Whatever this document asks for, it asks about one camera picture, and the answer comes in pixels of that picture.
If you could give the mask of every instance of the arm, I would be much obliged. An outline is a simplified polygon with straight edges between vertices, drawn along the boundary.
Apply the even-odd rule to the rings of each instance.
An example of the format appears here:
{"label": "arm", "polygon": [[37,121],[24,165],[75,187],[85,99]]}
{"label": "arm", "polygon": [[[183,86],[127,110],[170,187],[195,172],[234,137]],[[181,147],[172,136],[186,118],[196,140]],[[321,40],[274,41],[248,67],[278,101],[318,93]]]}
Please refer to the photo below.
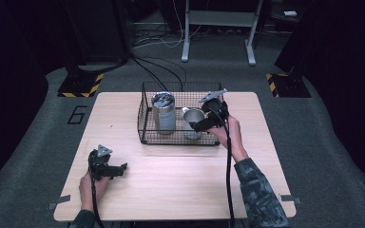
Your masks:
{"label": "arm", "polygon": [[[109,177],[103,177],[101,180],[94,182],[96,186],[96,200],[99,202],[105,193]],[[81,211],[75,220],[70,224],[69,228],[92,228],[96,218],[94,216],[93,198],[91,194],[91,179],[87,172],[80,181],[79,191],[81,193]]]}
{"label": "arm", "polygon": [[[232,142],[232,157],[240,180],[240,189],[250,227],[289,227],[288,219],[268,179],[249,158],[241,140],[240,123],[232,116],[227,120]],[[219,142],[227,148],[224,128],[211,128]]]}

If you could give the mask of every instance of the table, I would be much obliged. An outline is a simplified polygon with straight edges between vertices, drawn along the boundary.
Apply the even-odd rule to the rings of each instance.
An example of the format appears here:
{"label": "table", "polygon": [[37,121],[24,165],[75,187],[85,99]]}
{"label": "table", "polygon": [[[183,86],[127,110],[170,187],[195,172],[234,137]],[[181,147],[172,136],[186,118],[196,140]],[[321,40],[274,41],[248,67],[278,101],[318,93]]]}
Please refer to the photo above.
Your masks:
{"label": "table", "polygon": [[[97,97],[54,218],[73,220],[81,206],[80,178],[87,157],[98,144],[112,149],[109,165],[127,162],[122,177],[110,182],[99,203],[102,220],[230,219],[226,194],[226,149],[222,146],[141,144],[137,130],[139,92],[103,92]],[[229,112],[240,120],[245,148],[277,195],[290,195],[268,126],[252,92],[223,95]],[[235,217],[246,218],[240,183],[231,173]],[[282,203],[288,217],[296,213],[290,201]]]}
{"label": "table", "polygon": [[185,0],[185,37],[182,48],[182,62],[188,61],[190,45],[190,25],[208,26],[231,26],[251,28],[248,39],[244,41],[247,50],[248,64],[254,66],[256,59],[253,50],[253,40],[259,20],[260,8],[263,0],[258,0],[255,12],[229,12],[229,11],[208,11],[190,10],[189,0]]}

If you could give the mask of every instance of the sleeve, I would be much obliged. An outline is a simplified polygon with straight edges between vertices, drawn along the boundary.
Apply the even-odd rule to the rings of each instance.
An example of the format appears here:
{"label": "sleeve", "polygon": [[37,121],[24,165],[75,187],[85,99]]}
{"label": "sleeve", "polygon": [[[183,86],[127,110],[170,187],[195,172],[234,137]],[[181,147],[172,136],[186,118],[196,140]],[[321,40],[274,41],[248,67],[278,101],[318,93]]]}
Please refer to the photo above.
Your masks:
{"label": "sleeve", "polygon": [[289,227],[289,221],[268,180],[252,159],[235,164],[250,227]]}
{"label": "sleeve", "polygon": [[93,228],[95,221],[94,213],[88,210],[81,210],[69,228]]}

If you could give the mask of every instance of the hazard tape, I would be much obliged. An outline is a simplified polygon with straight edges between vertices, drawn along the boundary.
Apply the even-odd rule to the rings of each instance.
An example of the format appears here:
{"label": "hazard tape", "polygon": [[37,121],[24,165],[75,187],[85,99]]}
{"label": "hazard tape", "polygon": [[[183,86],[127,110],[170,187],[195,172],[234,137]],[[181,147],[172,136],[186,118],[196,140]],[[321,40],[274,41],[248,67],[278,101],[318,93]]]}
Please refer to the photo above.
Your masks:
{"label": "hazard tape", "polygon": [[92,97],[96,93],[99,88],[100,82],[103,79],[103,74],[97,76],[96,81],[94,82],[93,87],[88,93],[58,93],[58,97]]}
{"label": "hazard tape", "polygon": [[[274,79],[272,78],[273,74],[267,73],[266,79],[268,80],[269,88],[271,89],[272,95],[274,97],[279,97],[279,93],[277,91],[277,87],[275,86]],[[287,74],[274,74],[278,76],[287,76]]]}

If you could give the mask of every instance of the metal cup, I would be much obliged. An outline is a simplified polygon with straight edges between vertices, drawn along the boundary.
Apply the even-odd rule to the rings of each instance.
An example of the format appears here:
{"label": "metal cup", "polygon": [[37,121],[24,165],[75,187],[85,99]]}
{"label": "metal cup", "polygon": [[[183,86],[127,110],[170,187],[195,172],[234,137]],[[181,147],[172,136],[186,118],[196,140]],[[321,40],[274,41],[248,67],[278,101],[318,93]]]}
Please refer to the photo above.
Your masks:
{"label": "metal cup", "polygon": [[202,136],[202,132],[195,132],[189,123],[196,123],[205,118],[205,114],[197,108],[182,108],[183,134],[189,140],[197,140]]}

